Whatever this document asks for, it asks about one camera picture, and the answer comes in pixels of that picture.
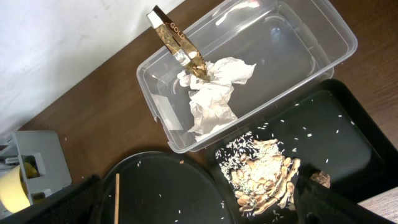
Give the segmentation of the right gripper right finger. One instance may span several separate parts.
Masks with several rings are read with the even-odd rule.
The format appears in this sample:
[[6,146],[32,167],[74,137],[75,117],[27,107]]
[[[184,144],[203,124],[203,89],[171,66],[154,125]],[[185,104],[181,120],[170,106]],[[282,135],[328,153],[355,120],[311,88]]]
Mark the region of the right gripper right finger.
[[299,176],[294,191],[299,224],[390,224],[362,206],[347,200],[323,185]]

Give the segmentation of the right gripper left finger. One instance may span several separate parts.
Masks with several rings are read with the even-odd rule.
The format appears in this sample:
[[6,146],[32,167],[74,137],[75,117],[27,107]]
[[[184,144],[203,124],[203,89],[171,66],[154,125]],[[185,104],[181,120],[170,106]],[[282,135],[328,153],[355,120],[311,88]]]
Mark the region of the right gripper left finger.
[[1,224],[98,223],[103,201],[103,180],[92,175],[1,220]]

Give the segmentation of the wooden chopstick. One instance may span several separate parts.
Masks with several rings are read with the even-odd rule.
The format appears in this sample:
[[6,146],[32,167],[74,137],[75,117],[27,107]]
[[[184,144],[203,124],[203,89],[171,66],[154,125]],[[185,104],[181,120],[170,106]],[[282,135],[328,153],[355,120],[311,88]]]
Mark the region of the wooden chopstick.
[[120,195],[120,174],[115,176],[115,202],[114,202],[114,224],[119,224],[119,195]]

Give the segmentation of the food scraps and rice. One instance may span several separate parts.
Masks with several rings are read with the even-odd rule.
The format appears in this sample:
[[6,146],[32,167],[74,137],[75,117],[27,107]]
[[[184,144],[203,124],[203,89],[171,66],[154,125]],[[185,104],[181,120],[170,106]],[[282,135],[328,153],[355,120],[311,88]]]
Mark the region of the food scraps and rice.
[[216,150],[215,159],[243,215],[261,215],[274,205],[295,210],[293,178],[301,160],[283,155],[279,144],[249,131]]

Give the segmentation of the yellow plastic bowl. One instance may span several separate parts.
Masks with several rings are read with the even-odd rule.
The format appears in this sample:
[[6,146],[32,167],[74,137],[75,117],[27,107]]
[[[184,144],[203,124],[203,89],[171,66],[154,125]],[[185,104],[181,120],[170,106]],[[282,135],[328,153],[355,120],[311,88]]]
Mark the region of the yellow plastic bowl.
[[11,213],[20,212],[30,206],[20,165],[1,171],[1,203]]

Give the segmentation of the white napkin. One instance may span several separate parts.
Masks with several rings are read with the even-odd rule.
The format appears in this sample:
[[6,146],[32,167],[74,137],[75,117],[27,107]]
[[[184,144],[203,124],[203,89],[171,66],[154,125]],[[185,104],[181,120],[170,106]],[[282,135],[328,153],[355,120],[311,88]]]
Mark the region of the white napkin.
[[233,57],[222,58],[215,63],[206,63],[210,81],[204,81],[185,71],[177,78],[182,87],[189,87],[190,111],[194,125],[188,131],[201,141],[238,117],[228,105],[234,84],[244,85],[252,77],[256,64],[249,65]]

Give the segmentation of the gold snack wrapper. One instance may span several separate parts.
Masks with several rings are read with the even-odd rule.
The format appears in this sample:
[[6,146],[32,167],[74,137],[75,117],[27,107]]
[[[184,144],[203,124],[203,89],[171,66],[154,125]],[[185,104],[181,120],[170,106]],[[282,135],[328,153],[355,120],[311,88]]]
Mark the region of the gold snack wrapper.
[[192,75],[210,81],[204,58],[183,31],[156,5],[147,18],[176,61]]

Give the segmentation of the grey plastic dishwasher rack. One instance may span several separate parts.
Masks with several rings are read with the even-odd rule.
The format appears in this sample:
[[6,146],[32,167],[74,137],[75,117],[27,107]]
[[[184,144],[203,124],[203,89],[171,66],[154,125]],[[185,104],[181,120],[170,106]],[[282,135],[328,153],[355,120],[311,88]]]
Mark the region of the grey plastic dishwasher rack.
[[[72,183],[55,131],[15,131],[1,136],[1,171],[18,165],[21,166],[30,205]],[[12,214],[1,203],[1,218]]]

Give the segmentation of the clear plastic waste bin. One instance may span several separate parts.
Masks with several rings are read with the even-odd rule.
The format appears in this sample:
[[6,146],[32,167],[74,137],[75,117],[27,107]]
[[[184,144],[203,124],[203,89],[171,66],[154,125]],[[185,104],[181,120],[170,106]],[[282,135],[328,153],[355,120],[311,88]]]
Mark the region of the clear plastic waste bin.
[[202,140],[191,132],[189,88],[180,86],[182,66],[162,47],[137,69],[153,117],[177,153],[199,151],[275,109],[291,93],[329,79],[352,56],[358,41],[330,1],[224,1],[186,28],[206,61],[234,57],[255,67],[235,85],[229,106],[237,120]]

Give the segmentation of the black rectangular food tray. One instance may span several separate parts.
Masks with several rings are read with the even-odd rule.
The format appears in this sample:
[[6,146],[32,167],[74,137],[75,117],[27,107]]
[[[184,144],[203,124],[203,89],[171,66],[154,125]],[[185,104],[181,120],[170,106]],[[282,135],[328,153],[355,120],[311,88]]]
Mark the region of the black rectangular food tray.
[[233,223],[296,223],[297,214],[272,206],[261,215],[239,211],[222,166],[239,152],[253,154],[253,139],[277,139],[283,155],[297,157],[309,175],[322,170],[331,189],[361,202],[397,187],[397,149],[347,86],[329,79],[290,96],[233,128],[206,155]]

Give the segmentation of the round black serving tray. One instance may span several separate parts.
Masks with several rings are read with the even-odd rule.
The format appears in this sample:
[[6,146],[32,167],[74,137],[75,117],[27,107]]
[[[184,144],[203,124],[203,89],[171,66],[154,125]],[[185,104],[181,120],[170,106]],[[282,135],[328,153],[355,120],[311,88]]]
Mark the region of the round black serving tray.
[[120,223],[234,223],[209,173],[188,157],[167,152],[129,156],[108,172],[100,223],[114,221],[116,173]]

